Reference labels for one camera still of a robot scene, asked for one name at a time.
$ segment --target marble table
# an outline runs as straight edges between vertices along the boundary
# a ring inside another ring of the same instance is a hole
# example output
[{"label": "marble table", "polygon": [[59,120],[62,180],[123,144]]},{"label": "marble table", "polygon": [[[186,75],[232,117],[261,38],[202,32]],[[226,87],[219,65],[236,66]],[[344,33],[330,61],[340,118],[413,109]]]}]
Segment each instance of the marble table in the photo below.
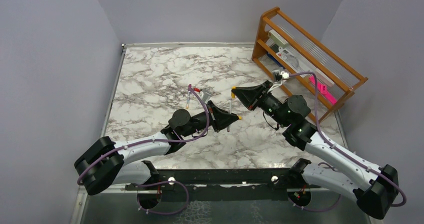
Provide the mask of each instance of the marble table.
[{"label": "marble table", "polygon": [[[228,109],[232,86],[254,86],[268,80],[268,76],[253,62],[251,47],[142,47],[128,48],[123,61],[106,135],[113,140],[132,140],[154,134],[163,129],[173,112],[186,105],[187,86],[209,89],[211,100],[220,108]],[[262,62],[274,69],[269,59]],[[302,94],[309,107],[313,96],[297,80],[285,84],[293,93]],[[281,89],[273,94],[286,98]],[[320,115],[325,110],[318,106]],[[192,98],[191,115],[202,112]],[[239,101],[233,101],[233,113],[242,120],[231,125],[231,132],[213,132],[186,144],[178,152],[154,156],[156,168],[271,168],[291,167],[299,158],[312,162],[321,160],[289,145],[283,130],[271,129],[262,111],[248,111]],[[334,141],[343,144],[339,126],[332,114],[322,124],[323,131]]]}]

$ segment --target floor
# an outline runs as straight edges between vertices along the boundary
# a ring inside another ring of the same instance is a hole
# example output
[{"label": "floor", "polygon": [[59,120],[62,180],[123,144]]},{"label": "floor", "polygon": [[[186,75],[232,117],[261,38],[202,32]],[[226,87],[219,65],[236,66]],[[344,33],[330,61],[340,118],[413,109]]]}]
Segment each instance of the floor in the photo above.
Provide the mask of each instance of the floor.
[{"label": "floor", "polygon": [[[185,107],[188,84],[211,90],[211,100],[218,107],[228,109],[232,86],[254,86],[269,79],[250,60],[252,49],[128,48],[106,135],[113,140],[132,140],[160,131],[175,110]],[[275,68],[269,59],[262,61],[270,69]],[[313,107],[312,94],[297,80],[290,80],[285,85],[293,93],[302,94],[309,107]],[[281,89],[274,90],[273,94],[280,100],[286,98]],[[318,109],[321,116],[324,107],[319,105]],[[191,115],[202,111],[199,103],[190,102]],[[242,120],[231,125],[230,133],[214,133],[210,129],[205,138],[187,144],[176,153],[147,160],[158,169],[291,167],[299,158],[320,162],[319,158],[289,145],[282,136],[283,130],[271,129],[259,109],[248,111],[239,101],[233,101],[232,111],[241,115]],[[343,144],[334,115],[330,115],[321,127],[332,140]]]}]

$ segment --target wall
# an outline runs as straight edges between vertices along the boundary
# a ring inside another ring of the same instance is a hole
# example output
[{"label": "wall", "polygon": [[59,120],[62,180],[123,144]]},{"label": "wall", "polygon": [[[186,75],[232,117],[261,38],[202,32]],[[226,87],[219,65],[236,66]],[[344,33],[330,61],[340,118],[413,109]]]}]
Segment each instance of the wall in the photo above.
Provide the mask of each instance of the wall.
[{"label": "wall", "polygon": [[322,40],[369,77],[341,115],[352,150],[399,172],[408,202],[391,208],[385,224],[424,217],[423,6],[424,0],[343,0]]},{"label": "wall", "polygon": [[342,0],[99,0],[123,43],[253,42],[279,6],[321,39]]},{"label": "wall", "polygon": [[0,223],[69,223],[121,45],[97,0],[0,0]]}]

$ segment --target metal frame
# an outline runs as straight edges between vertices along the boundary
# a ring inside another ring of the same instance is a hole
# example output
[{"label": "metal frame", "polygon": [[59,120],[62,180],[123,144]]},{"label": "metal frame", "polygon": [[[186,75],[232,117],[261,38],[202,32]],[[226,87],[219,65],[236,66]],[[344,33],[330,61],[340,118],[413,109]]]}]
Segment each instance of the metal frame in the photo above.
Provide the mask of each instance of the metal frame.
[{"label": "metal frame", "polygon": [[[105,121],[104,121],[102,129],[101,129],[101,134],[100,134],[101,137],[104,136],[105,133],[106,133],[105,131],[106,131],[106,127],[107,127],[107,124],[108,124],[107,122],[109,120],[110,111],[112,109],[113,99],[114,99],[114,96],[115,96],[115,93],[116,93],[117,85],[118,85],[118,82],[119,82],[119,77],[120,77],[120,74],[121,74],[120,72],[121,72],[122,65],[123,65],[123,62],[124,62],[124,59],[125,59],[125,53],[126,53],[127,48],[136,48],[136,47],[158,47],[158,48],[160,48],[160,47],[224,47],[224,46],[228,46],[228,47],[253,47],[253,43],[215,43],[215,42],[186,43],[186,42],[178,42],[178,43],[122,44],[121,60],[119,62],[118,72],[117,72],[115,80],[114,80],[114,86],[113,86],[111,97],[110,97],[110,100],[109,100],[107,112],[105,114],[105,119],[104,119]],[[345,132],[343,130],[343,126],[341,125],[342,124],[341,118],[340,118],[340,114],[339,114],[338,111],[335,112],[335,117],[336,117],[336,120],[337,120],[338,127],[340,129],[340,133],[342,135],[341,137],[343,139],[343,144],[346,148],[348,148],[347,142],[346,142],[346,139],[345,139],[345,134],[344,134]],[[272,172],[272,170],[274,170],[274,171],[277,170],[279,172],[281,172],[281,171],[287,172],[288,168],[243,169],[243,172],[245,172],[245,171],[246,172],[249,172],[249,171],[251,171],[251,172],[271,171]],[[191,171],[191,172],[209,171],[210,172],[210,171],[226,171],[226,170],[217,170],[217,169],[201,169],[201,170],[172,170],[172,169],[162,169],[162,170],[160,170],[159,169],[158,170],[159,173],[167,172],[168,175],[170,175],[171,173],[177,173],[177,172],[179,172],[181,174],[182,171],[183,172],[184,171]],[[246,185],[248,185],[246,187],[251,190],[254,185],[252,185],[253,182],[249,182],[249,183],[250,184],[246,183]],[[125,186],[125,185],[114,185],[114,186],[109,187],[105,191],[103,191],[103,193],[156,194],[156,192],[157,192],[156,190],[136,190],[136,189],[132,190],[132,189],[127,189],[126,187],[128,188],[128,186]],[[201,188],[199,188],[199,187],[205,187],[205,185],[202,186],[202,184],[199,184],[199,183],[197,183],[197,184],[192,183],[191,185],[189,185],[189,187],[190,187],[191,193],[196,193],[196,189],[197,189],[197,192],[199,192],[199,190],[201,190]],[[313,188],[313,191],[326,191],[327,190],[325,188],[317,188],[316,186],[311,186],[311,187]],[[291,192],[291,191],[297,191],[297,190],[298,190],[298,188],[295,188],[295,186],[287,186],[286,185],[285,188],[284,188],[285,192]],[[87,196],[88,196],[88,194],[87,194],[86,190],[83,187],[80,187],[79,190],[78,190],[77,197],[76,197],[77,199],[75,201],[76,203],[75,203],[75,206],[74,206],[73,214],[72,214],[72,217],[71,217],[71,220],[70,220],[71,224],[78,224],[78,223],[81,222],[82,215],[84,213],[83,211],[84,211],[85,203],[86,203],[86,200],[87,200]],[[376,219],[373,219],[373,218],[370,218],[370,220],[371,220],[372,224],[383,224],[383,222],[380,221],[380,220],[376,220]]]}]

